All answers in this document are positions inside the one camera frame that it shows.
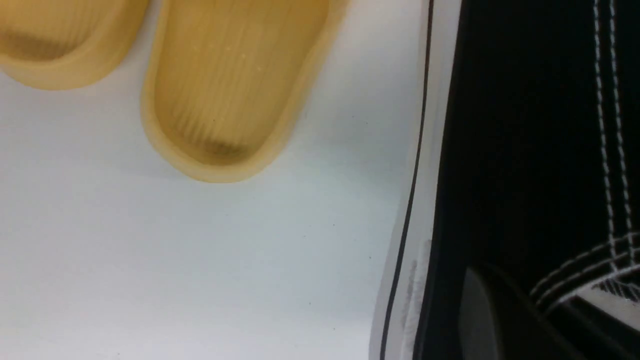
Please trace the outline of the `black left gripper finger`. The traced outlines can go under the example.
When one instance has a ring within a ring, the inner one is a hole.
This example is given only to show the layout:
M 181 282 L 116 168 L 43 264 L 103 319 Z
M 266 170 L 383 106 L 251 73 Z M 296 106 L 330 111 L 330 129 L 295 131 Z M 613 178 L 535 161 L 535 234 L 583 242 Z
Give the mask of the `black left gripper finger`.
M 464 360 L 585 360 L 510 278 L 493 266 L 468 267 L 458 334 Z

